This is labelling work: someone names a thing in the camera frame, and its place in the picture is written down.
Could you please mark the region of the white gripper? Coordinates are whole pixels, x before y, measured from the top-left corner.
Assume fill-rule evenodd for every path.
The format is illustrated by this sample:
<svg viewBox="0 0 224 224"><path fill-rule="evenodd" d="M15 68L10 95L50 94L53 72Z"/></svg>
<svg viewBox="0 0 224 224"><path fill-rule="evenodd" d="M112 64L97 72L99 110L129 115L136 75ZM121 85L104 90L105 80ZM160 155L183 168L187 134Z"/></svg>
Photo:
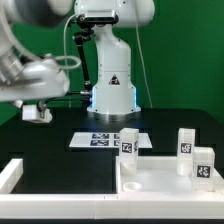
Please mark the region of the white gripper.
<svg viewBox="0 0 224 224"><path fill-rule="evenodd" d="M17 81L6 84L0 81L0 102L12 102L21 109L26 100L39 100L64 96L70 81L56 60L47 58L27 63ZM39 100L37 110L43 114L47 110L46 102Z"/></svg>

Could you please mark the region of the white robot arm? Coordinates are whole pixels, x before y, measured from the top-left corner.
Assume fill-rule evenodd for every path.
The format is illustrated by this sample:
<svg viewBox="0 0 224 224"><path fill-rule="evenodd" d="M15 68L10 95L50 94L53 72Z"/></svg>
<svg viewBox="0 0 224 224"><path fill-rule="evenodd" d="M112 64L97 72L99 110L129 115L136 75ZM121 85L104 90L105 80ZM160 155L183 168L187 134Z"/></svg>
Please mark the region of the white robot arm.
<svg viewBox="0 0 224 224"><path fill-rule="evenodd" d="M84 53L36 56L19 43L11 26L55 27L74 20L81 28L74 37L76 44L94 39L97 48L97 83L85 82L88 113L104 118L138 113L136 88L131 83L131 49L113 29L146 25L154 13L153 0L0 0L0 102L21 109L24 120L51 121L46 101L69 94L66 72L86 66Z"/></svg>

